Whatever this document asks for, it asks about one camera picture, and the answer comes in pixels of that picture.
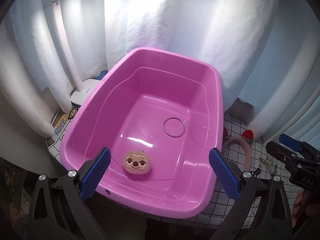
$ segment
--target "blue pad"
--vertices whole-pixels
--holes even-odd
[[[79,196],[83,202],[87,198],[91,198],[93,196],[93,193],[102,179],[103,174],[106,172],[110,161],[110,150],[105,148],[81,181],[81,191]]]
[[[281,134],[279,136],[279,142],[294,150],[295,152],[302,151],[301,143],[285,134]]]
[[[227,196],[237,201],[240,198],[239,181],[215,149],[209,152],[209,164]]]

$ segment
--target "curtain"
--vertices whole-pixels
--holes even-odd
[[[49,91],[56,106],[67,112],[74,85],[55,34],[52,9],[44,9],[49,1],[16,0],[6,18],[13,35],[6,35],[14,44],[11,50],[19,56],[21,69],[25,66],[25,82],[38,94]],[[137,47],[165,49],[214,66],[221,76],[224,110],[237,98],[253,106],[248,125],[255,138],[262,136],[268,142],[283,132],[313,142],[318,138],[319,116],[314,109],[320,93],[320,23],[305,0],[60,3],[82,80],[110,70]],[[9,54],[4,57],[12,61]],[[44,130],[43,136],[52,133],[43,109],[49,108],[46,112],[52,115],[54,107],[44,97],[34,107],[29,97],[13,97],[14,88],[9,85],[0,84],[0,89],[31,127]],[[34,113],[41,129],[31,118]]]

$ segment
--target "white lamp base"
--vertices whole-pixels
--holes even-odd
[[[92,90],[98,85],[100,80],[96,79],[86,79],[83,81],[84,89],[79,92],[75,90],[71,95],[71,102],[82,106],[83,102],[87,99],[87,97],[90,95]]]

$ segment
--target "metal screw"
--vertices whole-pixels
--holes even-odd
[[[280,178],[278,175],[275,175],[275,176],[273,177],[273,179],[274,179],[275,181],[281,181],[281,178]]]
[[[243,173],[243,176],[246,177],[246,178],[251,178],[251,173],[248,172],[248,171],[245,171],[245,172]]]
[[[74,176],[76,176],[76,174],[77,174],[76,171],[69,171],[69,172],[68,172],[68,176],[69,176],[69,177],[74,177]]]
[[[45,178],[46,178],[46,175],[44,175],[44,174],[39,176],[39,180],[45,180]]]

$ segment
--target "silver ring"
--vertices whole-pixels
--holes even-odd
[[[167,130],[165,129],[165,123],[166,123],[167,121],[169,121],[170,119],[177,119],[177,120],[179,120],[179,121],[183,124],[183,132],[182,132],[182,134],[172,135],[172,134],[170,134],[170,133],[167,132]],[[178,118],[178,117],[169,117],[169,118],[168,118],[167,120],[165,120],[164,123],[163,123],[163,130],[165,131],[165,133],[166,133],[167,135],[169,135],[169,136],[171,136],[171,137],[174,137],[174,138],[178,138],[178,137],[180,137],[180,136],[182,136],[182,135],[184,134],[184,132],[186,131],[186,126],[184,125],[184,122],[183,122],[180,118]]]

